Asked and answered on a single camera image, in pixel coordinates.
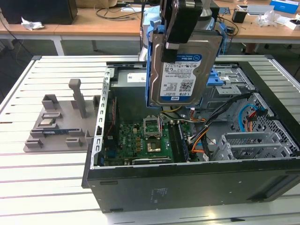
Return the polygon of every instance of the hard drive label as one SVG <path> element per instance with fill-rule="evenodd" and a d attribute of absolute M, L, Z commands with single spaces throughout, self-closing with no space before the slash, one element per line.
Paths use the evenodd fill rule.
<path fill-rule="evenodd" d="M 172 101 L 191 96 L 196 81 L 193 71 L 201 60 L 200 54 L 179 54 L 175 63 L 164 63 L 160 96 L 172 97 Z"/>

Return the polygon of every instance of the motherboard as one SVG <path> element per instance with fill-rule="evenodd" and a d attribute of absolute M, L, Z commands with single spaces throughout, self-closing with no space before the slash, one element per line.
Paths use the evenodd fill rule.
<path fill-rule="evenodd" d="M 191 136 L 190 125 L 183 122 L 179 126 L 185 145 Z M 140 123 L 120 123 L 118 145 L 114 149 L 106 150 L 105 163 L 140 165 L 175 162 L 173 149 L 175 140 L 170 130 L 172 127 L 170 122 L 164 123 L 157 117 L 145 118 Z"/>

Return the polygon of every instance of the cable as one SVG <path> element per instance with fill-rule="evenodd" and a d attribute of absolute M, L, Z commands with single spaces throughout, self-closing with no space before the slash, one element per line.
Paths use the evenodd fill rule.
<path fill-rule="evenodd" d="M 25 48 L 25 46 L 20 42 L 20 40 L 17 39 L 17 38 L 13 35 L 13 33 L 10 32 L 10 30 L 5 26 L 4 22 L 2 21 L 1 16 L 0 16 L 0 21 L 1 21 L 2 25 L 4 26 L 4 28 L 9 32 L 9 34 L 10 34 L 11 36 L 13 36 L 14 39 L 16 39 L 16 40 L 20 43 L 20 45 L 21 45 L 21 46 L 29 53 L 29 55 L 31 55 L 31 56 L 33 57 L 33 54 L 32 54 L 27 48 Z"/>
<path fill-rule="evenodd" d="M 251 113 L 251 115 L 249 116 L 249 118 L 255 116 L 255 114 L 256 114 L 256 111 L 254 111 L 253 113 Z M 252 121 L 250 121 L 250 132 L 252 132 Z"/>
<path fill-rule="evenodd" d="M 236 36 L 239 33 L 240 29 L 239 29 L 239 27 L 234 22 L 232 22 L 230 20 L 227 20 L 227 19 L 225 19 L 223 17 L 220 17 L 220 16 L 218 16 L 218 18 L 220 19 L 220 21 L 217 21 L 217 22 L 224 23 L 225 21 L 228 21 L 228 22 L 230 22 L 231 24 L 233 24 L 236 27 L 237 32 L 234 33 L 234 34 L 229 34 L 228 32 L 225 31 L 228 36 L 234 37 L 234 36 Z"/>
<path fill-rule="evenodd" d="M 192 147 L 192 152 L 195 150 L 196 145 L 198 144 L 198 142 L 200 141 L 200 139 L 206 134 L 206 132 L 208 131 L 208 126 L 206 126 L 203 130 L 203 132 L 201 133 L 201 135 L 198 137 L 198 139 L 195 141 L 193 147 Z"/>
<path fill-rule="evenodd" d="M 198 121 L 191 121 L 191 120 L 186 120 L 186 119 L 177 119 L 177 118 L 174 118 L 174 117 L 171 117 L 169 116 L 168 114 L 164 113 L 164 112 L 161 112 L 161 114 L 163 114 L 165 117 L 171 119 L 171 120 L 180 120 L 180 121 L 185 121 L 185 122 L 189 122 L 189 123 L 197 123 Z"/>
<path fill-rule="evenodd" d="M 130 17 L 130 15 L 136 15 L 136 14 L 140 13 L 140 12 L 136 12 L 132 7 L 129 7 L 129 8 L 131 8 L 131 9 L 133 9 L 134 13 L 130 13 L 130 14 L 127 14 L 127 15 L 120 15 L 120 16 L 116 16 L 116 17 L 106 17 L 106 14 L 107 14 L 108 12 L 112 12 L 112 11 L 110 11 L 110 10 L 107 9 L 107 8 L 100 8 L 100 9 L 98 9 L 98 10 L 96 11 L 96 5 L 97 5 L 97 4 L 94 5 L 94 11 L 96 12 L 96 15 L 97 15 L 98 17 L 102 18 L 102 19 L 111 20 L 111 21 L 127 21 L 127 20 L 134 20 L 134 18 L 133 18 L 133 17 Z M 106 13 L 105 13 L 104 15 L 100 15 L 99 12 L 102 11 L 102 10 L 104 10 L 104 9 L 106 10 Z"/>
<path fill-rule="evenodd" d="M 13 79 L 14 81 L 16 81 L 16 80 L 18 79 L 17 77 L 11 76 L 11 75 L 9 75 L 9 74 L 7 74 L 7 73 L 4 73 L 4 72 L 2 72 L 2 71 L 0 71 L 0 73 L 3 74 L 4 76 L 7 76 L 7 77 Z"/>
<path fill-rule="evenodd" d="M 228 101 L 226 101 L 225 103 L 223 103 L 222 105 L 220 105 L 217 109 L 215 109 L 210 116 L 206 119 L 206 121 L 204 122 L 204 126 L 207 125 L 209 126 L 213 120 L 215 120 L 219 115 L 223 114 L 224 112 L 226 112 L 230 106 L 241 99 L 244 98 L 249 98 L 252 95 L 252 93 L 246 93 L 246 94 L 242 94 L 242 95 L 237 95 L 232 97 L 231 99 L 229 99 Z M 201 131 L 199 131 L 198 133 L 196 133 L 195 135 L 193 135 L 190 139 L 190 141 L 197 139 L 199 137 L 199 135 L 201 134 L 201 132 L 204 130 L 205 128 L 203 128 Z"/>
<path fill-rule="evenodd" d="M 22 67 L 22 65 L 18 62 L 18 54 L 19 54 L 19 51 L 21 49 L 21 45 L 19 46 L 19 50 L 17 51 L 17 54 L 15 55 L 15 61 L 17 62 L 17 64 Z"/>
<path fill-rule="evenodd" d="M 258 110 L 258 107 L 256 107 L 255 105 L 252 105 L 252 104 L 247 104 L 245 105 L 239 112 L 239 126 L 240 126 L 240 131 L 241 132 L 245 132 L 245 129 L 243 127 L 243 123 L 242 123 L 242 114 L 243 114 L 243 111 L 247 108 L 247 107 L 253 107 L 255 108 L 255 110 Z"/>
<path fill-rule="evenodd" d="M 190 113 L 190 115 L 189 115 L 189 117 L 190 117 L 190 119 L 191 119 L 192 121 L 198 121 L 198 119 L 196 119 L 196 118 L 193 117 L 194 112 L 195 112 L 195 110 L 192 110 L 191 113 Z"/>
<path fill-rule="evenodd" d="M 114 123 L 114 99 L 112 100 L 112 124 L 111 126 L 109 127 L 109 130 L 106 134 L 106 138 L 108 137 L 109 135 L 109 132 L 111 131 L 112 127 L 113 127 L 113 123 Z"/>
<path fill-rule="evenodd" d="M 226 42 L 227 42 L 227 33 L 225 34 L 225 43 L 224 43 L 223 55 L 224 55 L 225 50 L 226 50 Z"/>
<path fill-rule="evenodd" d="M 5 99 L 5 96 L 4 96 L 3 91 L 1 90 L 1 88 L 0 88 L 0 94 L 2 95 L 3 100 L 4 100 L 4 99 Z"/>
<path fill-rule="evenodd" d="M 182 106 L 179 106 L 178 108 L 176 109 L 171 109 L 171 110 L 162 110 L 160 111 L 161 113 L 173 113 L 173 112 L 177 112 L 181 109 Z"/>
<path fill-rule="evenodd" d="M 294 76 L 293 76 L 293 77 L 295 77 L 295 76 L 297 75 L 297 73 L 298 73 L 299 70 L 300 70 L 300 66 L 298 67 L 298 69 L 297 69 L 296 72 L 294 73 Z"/>
<path fill-rule="evenodd" d="M 142 14 L 141 14 L 141 22 L 140 22 L 140 49 L 141 50 L 143 48 L 143 35 L 144 35 L 143 21 L 144 21 L 144 10 L 145 10 L 146 2 L 147 2 L 146 0 L 143 0 L 142 2 Z"/>

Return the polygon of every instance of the workbench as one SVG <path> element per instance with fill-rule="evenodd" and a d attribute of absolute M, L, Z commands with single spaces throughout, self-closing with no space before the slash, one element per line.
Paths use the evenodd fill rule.
<path fill-rule="evenodd" d="M 218 6 L 229 7 L 229 9 L 234 9 L 237 4 L 243 4 L 242 1 L 237 0 L 233 0 L 233 2 L 216 0 L 215 2 Z M 269 3 L 270 0 L 248 1 L 248 4 L 257 5 L 268 5 Z M 287 17 L 295 16 L 294 14 L 276 12 Z M 231 15 L 223 15 L 223 17 L 231 20 L 232 13 L 233 10 L 231 10 Z M 130 14 L 130 12 L 109 12 L 106 16 L 125 14 Z M 8 24 L 7 26 L 18 39 L 52 40 L 57 54 L 64 55 L 62 40 L 92 40 L 94 50 L 97 50 L 96 40 L 139 41 L 140 20 L 137 16 L 134 17 L 134 20 L 129 21 L 110 21 L 96 16 L 92 8 L 79 8 L 72 25 L 46 24 L 44 29 L 33 31 L 26 30 L 19 24 Z M 259 27 L 254 23 L 255 18 L 256 16 L 247 15 L 244 23 L 237 23 L 239 33 L 232 39 L 233 43 L 300 44 L 300 30 L 291 30 L 279 24 L 277 27 Z M 0 39 L 13 39 L 1 24 Z"/>
<path fill-rule="evenodd" d="M 300 86 L 274 59 L 220 56 L 248 61 L 300 122 Z M 32 60 L 0 105 L 0 224 L 231 223 L 283 225 L 300 221 L 300 185 L 273 202 L 103 214 L 90 189 L 82 189 L 86 152 L 25 153 L 45 94 L 71 100 L 71 78 L 81 79 L 86 100 L 101 94 L 107 61 L 136 56 L 43 56 Z"/>

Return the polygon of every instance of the black box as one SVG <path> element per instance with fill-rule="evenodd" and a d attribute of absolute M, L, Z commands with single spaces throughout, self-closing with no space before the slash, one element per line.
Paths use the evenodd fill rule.
<path fill-rule="evenodd" d="M 247 13 L 247 11 L 235 10 L 232 15 L 232 21 L 234 23 L 243 23 Z"/>
<path fill-rule="evenodd" d="M 72 24 L 77 15 L 75 0 L 0 0 L 9 24 L 20 24 L 21 17 L 31 22 Z"/>

